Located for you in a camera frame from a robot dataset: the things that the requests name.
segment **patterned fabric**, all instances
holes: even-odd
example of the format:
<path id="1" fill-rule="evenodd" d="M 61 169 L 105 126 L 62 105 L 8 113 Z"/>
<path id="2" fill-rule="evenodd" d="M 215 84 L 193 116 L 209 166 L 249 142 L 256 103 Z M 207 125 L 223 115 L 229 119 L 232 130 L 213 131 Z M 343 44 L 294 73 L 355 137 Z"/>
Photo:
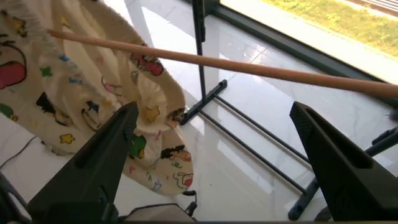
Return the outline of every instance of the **patterned fabric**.
<path id="1" fill-rule="evenodd" d="M 190 153 L 175 129 L 185 98 L 159 59 L 56 40 L 46 28 L 146 45 L 102 2 L 0 0 L 0 112 L 54 151 L 77 152 L 123 104 L 136 101 L 136 130 L 123 173 L 176 195 L 193 180 Z"/>

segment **grass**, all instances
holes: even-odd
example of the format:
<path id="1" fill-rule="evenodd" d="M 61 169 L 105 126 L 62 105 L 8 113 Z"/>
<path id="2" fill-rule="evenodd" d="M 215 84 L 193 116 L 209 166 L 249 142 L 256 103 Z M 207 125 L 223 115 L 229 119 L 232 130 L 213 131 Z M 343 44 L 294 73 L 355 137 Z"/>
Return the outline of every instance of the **grass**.
<path id="1" fill-rule="evenodd" d="M 355 9 L 336 0 L 262 0 L 398 57 L 398 20 Z"/>

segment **wooden stick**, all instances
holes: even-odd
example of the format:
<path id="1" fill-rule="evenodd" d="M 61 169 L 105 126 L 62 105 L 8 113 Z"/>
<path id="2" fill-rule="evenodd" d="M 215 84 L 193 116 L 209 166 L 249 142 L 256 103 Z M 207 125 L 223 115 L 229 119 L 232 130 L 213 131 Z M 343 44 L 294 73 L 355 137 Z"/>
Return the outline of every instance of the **wooden stick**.
<path id="1" fill-rule="evenodd" d="M 243 72 L 260 77 L 277 78 L 310 85 L 326 86 L 342 90 L 351 90 L 378 97 L 398 97 L 398 86 L 388 83 L 370 82 L 351 78 L 334 77 L 331 75 L 320 75 L 308 72 L 299 72 L 283 68 L 267 67 L 251 63 L 234 62 L 230 60 L 211 58 L 199 55 L 173 52 L 169 50 L 155 49 L 135 44 L 127 44 L 113 40 L 103 40 L 93 37 L 85 37 L 66 32 L 48 30 L 48 33 L 55 38 L 72 40 L 82 44 L 90 44 L 110 49 L 122 50 L 134 54 L 148 55 L 159 58 L 166 58 L 180 62 L 193 63 L 225 70 Z"/>

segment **white tile floor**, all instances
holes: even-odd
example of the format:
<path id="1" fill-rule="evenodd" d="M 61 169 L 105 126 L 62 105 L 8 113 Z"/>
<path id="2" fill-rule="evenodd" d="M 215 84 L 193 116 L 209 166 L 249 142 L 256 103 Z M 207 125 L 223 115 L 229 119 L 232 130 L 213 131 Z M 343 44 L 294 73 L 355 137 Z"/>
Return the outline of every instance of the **white tile floor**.
<path id="1" fill-rule="evenodd" d="M 149 45 L 195 54 L 192 12 L 185 2 L 105 2 L 130 20 Z M 206 17 L 205 22 L 203 51 L 207 56 L 317 72 L 311 66 L 213 16 Z M 184 88 L 187 105 L 194 105 L 201 95 L 197 66 L 170 60 L 162 62 Z M 205 75 L 207 91 L 227 79 L 228 87 L 221 94 L 224 99 L 303 153 L 289 118 L 294 101 L 317 110 L 363 149 L 369 147 L 371 140 L 379 134 L 397 125 L 388 119 L 388 107 L 357 93 L 215 68 L 205 68 Z M 305 187 L 312 179 L 313 174 L 307 165 L 295 160 L 216 101 L 211 102 L 205 111 L 301 186 Z M 32 135 L 3 116 L 0 116 L 0 123 L 0 162 L 4 162 Z M 287 220 L 287 212 L 300 195 L 298 191 L 201 117 L 181 127 L 181 134 L 192 152 L 195 165 L 192 189 L 199 194 L 195 211 L 198 220 Z M 398 175 L 397 158 L 396 147 L 376 157 L 394 175 Z M 36 139 L 2 172 L 29 201 L 67 160 L 66 157 L 44 151 Z M 157 195 L 122 176 L 115 203 L 120 214 L 126 214 L 137 206 L 153 203 L 177 201 L 185 207 L 190 200 L 184 196 L 167 198 Z M 324 206 L 322 193 L 318 192 L 301 220 L 313 220 Z"/>

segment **power cord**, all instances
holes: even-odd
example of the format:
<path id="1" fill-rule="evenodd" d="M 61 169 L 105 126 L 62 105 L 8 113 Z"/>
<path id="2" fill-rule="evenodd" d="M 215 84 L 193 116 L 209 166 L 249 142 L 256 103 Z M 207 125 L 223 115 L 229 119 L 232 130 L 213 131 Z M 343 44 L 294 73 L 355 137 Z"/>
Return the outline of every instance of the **power cord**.
<path id="1" fill-rule="evenodd" d="M 30 142 L 32 142 L 33 139 L 35 139 L 36 137 L 37 137 L 37 136 L 32 137 L 32 138 L 26 143 L 26 145 L 25 145 L 17 154 L 11 156 L 9 159 L 7 159 L 5 162 L 3 162 L 3 164 L 1 164 L 1 166 L 0 166 L 0 170 L 8 163 L 11 159 L 13 159 L 13 158 L 19 156 L 19 155 L 28 147 L 28 145 L 30 144 Z"/>

